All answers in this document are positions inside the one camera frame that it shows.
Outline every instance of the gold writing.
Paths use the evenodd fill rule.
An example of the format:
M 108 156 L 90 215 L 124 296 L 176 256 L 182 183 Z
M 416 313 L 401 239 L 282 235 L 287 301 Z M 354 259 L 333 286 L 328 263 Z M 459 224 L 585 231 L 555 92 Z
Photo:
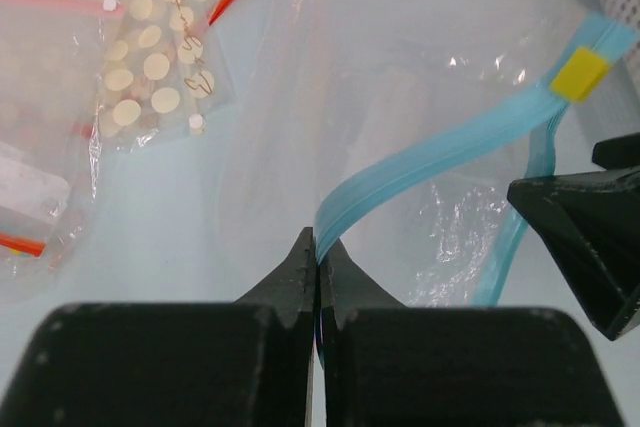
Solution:
M 180 20 L 182 22 L 182 32 L 184 42 L 180 45 L 180 49 L 184 49 L 188 52 L 193 52 L 194 49 L 201 49 L 203 47 L 202 41 L 191 32 L 191 26 L 189 21 L 184 16 L 184 3 L 185 0 L 170 0 L 178 9 Z M 205 65 L 204 60 L 194 53 L 195 65 L 198 69 L 197 74 L 191 78 L 184 78 L 185 85 L 194 92 L 202 91 L 206 95 L 213 93 L 213 87 L 207 78 L 203 75 L 203 67 Z

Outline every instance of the plastic bag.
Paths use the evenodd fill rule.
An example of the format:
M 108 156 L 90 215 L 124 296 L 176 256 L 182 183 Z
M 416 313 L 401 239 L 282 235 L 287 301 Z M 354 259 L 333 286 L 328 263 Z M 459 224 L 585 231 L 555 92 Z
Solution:
M 103 56 L 123 9 L 0 0 L 0 276 L 29 291 L 69 252 L 96 197 Z
M 524 228 L 509 182 L 554 169 L 551 84 L 586 55 L 568 83 L 595 85 L 634 39 L 565 0 L 274 0 L 218 203 L 229 257 L 276 265 L 314 222 L 319 260 L 348 230 L 406 303 L 495 302 Z
M 106 145 L 126 150 L 202 133 L 203 116 L 233 99 L 224 55 L 207 33 L 231 0 L 118 1 L 127 15 L 106 57 L 99 114 Z

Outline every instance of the pink zipper seal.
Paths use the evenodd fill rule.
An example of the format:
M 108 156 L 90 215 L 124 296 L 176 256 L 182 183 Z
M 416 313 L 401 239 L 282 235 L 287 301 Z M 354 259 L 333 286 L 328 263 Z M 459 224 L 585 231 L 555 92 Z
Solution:
M 113 10 L 106 10 L 105 3 L 97 0 L 0 0 L 0 3 L 29 6 L 34 9 L 65 10 L 76 15 L 120 19 L 125 8 L 118 4 Z

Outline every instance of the zip lock bag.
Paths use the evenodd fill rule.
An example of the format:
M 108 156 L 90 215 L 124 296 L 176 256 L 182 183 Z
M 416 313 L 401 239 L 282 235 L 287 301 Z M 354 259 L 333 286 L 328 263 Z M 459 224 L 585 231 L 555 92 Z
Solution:
M 101 151 L 96 92 L 124 9 L 92 0 L 0 8 L 0 277 L 16 280 L 1 284 L 8 298 L 45 278 L 86 227 Z
M 407 304 L 497 302 L 509 183 L 553 173 L 569 104 L 636 34 L 567 0 L 272 6 L 219 194 L 229 258 L 271 265 L 313 222 L 318 260 L 344 234 Z
M 226 61 L 207 32 L 232 0 L 117 0 L 127 14 L 106 54 L 100 130 L 107 146 L 143 147 L 201 134 L 233 100 Z

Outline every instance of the blue zipper strip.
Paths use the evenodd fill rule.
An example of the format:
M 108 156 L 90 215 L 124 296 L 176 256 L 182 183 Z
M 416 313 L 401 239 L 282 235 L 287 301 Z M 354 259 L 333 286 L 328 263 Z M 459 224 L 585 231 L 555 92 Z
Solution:
M 573 40 L 577 40 L 578 42 L 582 40 L 592 40 L 597 37 L 598 31 L 604 31 L 604 34 L 594 42 L 593 50 L 613 64 L 630 48 L 625 49 L 626 44 L 623 42 L 631 42 L 631 45 L 633 45 L 637 39 L 626 38 L 628 33 L 625 33 L 624 30 L 628 31 L 628 28 L 624 28 L 623 31 L 618 32 L 614 31 L 614 29 L 617 30 L 620 24 L 607 26 L 605 23 L 611 24 L 611 21 L 594 15 L 593 18 L 587 19 Z M 585 45 L 580 43 L 576 44 L 573 40 L 569 48 L 573 47 L 575 50 L 578 46 Z M 563 55 L 558 62 L 560 68 L 567 60 L 568 57 Z M 556 65 L 554 70 L 545 76 L 544 81 L 550 83 L 558 72 L 559 66 Z M 552 175 L 555 172 L 555 136 L 568 107 L 567 104 L 567 106 L 549 122 L 538 127 L 531 133 L 529 141 L 529 163 L 524 178 L 544 177 Z M 511 208 L 496 238 L 486 267 L 481 273 L 480 281 L 472 299 L 473 305 L 488 306 L 498 303 L 507 280 L 507 275 L 509 274 L 511 263 L 520 242 L 524 238 L 527 227 L 528 224 L 522 216 L 518 214 L 515 209 Z
M 429 178 L 489 154 L 540 126 L 551 125 L 557 116 L 561 118 L 569 103 L 551 92 L 549 85 L 578 47 L 591 48 L 613 63 L 635 41 L 636 33 L 633 30 L 591 14 L 569 42 L 557 64 L 536 85 L 454 130 L 387 157 L 345 180 L 326 197 L 316 213 L 314 230 L 318 262 L 322 261 L 342 234 L 379 205 Z M 548 155 L 538 157 L 543 162 Z M 512 225 L 509 222 L 507 224 L 508 229 L 503 229 L 506 236 L 503 236 L 505 255 L 510 249 L 515 252 L 510 246 L 518 240 L 519 228 L 517 219 Z M 504 270 L 501 267 L 495 272 L 500 274 Z

